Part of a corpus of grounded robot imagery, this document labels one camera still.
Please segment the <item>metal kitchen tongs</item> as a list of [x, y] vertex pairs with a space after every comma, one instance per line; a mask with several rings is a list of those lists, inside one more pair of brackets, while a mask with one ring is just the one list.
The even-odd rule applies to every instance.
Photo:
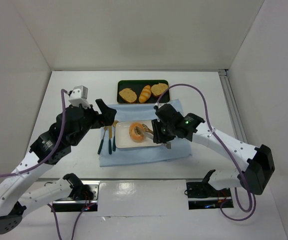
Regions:
[[135, 132], [138, 135], [145, 136], [147, 138], [153, 139], [153, 137], [154, 137], [153, 131], [151, 129], [149, 129], [145, 124], [143, 124], [142, 126], [143, 126], [143, 128], [136, 126], [135, 127]]

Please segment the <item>orange glazed donut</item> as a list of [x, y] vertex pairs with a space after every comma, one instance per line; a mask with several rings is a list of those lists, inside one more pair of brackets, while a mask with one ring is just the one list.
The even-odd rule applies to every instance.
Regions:
[[129, 127], [130, 138], [136, 143], [141, 143], [144, 141], [145, 136], [143, 132], [144, 127], [139, 122], [132, 123]]

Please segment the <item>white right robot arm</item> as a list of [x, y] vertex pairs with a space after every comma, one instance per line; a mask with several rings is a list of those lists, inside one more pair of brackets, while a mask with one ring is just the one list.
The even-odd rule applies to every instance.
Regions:
[[243, 187], [255, 195], [264, 192], [275, 171], [272, 150], [268, 146], [242, 142], [209, 126], [203, 118], [193, 113], [183, 116], [168, 103], [161, 107], [154, 106], [154, 110], [157, 116], [152, 120], [155, 143], [168, 144], [174, 139], [186, 139], [213, 150], [235, 165], [235, 171], [210, 170], [203, 181], [212, 188]]

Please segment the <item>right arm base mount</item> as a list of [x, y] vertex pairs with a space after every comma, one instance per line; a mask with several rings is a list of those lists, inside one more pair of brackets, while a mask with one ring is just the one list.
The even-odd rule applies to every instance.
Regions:
[[189, 210], [233, 208], [232, 194], [229, 188], [216, 190], [209, 184], [201, 181], [186, 182], [184, 194], [188, 198]]

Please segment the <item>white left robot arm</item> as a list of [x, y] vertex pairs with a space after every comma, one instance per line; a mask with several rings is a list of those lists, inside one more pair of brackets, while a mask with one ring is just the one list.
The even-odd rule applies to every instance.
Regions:
[[83, 108], [69, 105], [56, 117], [49, 130], [42, 133], [30, 146], [22, 162], [11, 177], [0, 183], [0, 235], [13, 230], [29, 213], [49, 202], [71, 198], [83, 200], [92, 196], [90, 187], [83, 184], [73, 173], [67, 173], [54, 183], [29, 190], [31, 185], [45, 172], [71, 153], [87, 132], [113, 124], [117, 111], [97, 99], [100, 112], [92, 106]]

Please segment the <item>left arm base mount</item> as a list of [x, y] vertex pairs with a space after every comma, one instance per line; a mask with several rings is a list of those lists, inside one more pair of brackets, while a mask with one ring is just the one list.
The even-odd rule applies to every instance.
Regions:
[[84, 180], [83, 184], [89, 187], [90, 193], [83, 192], [77, 198], [60, 198], [51, 203], [58, 213], [80, 212], [85, 208], [85, 212], [96, 212], [98, 210], [99, 181]]

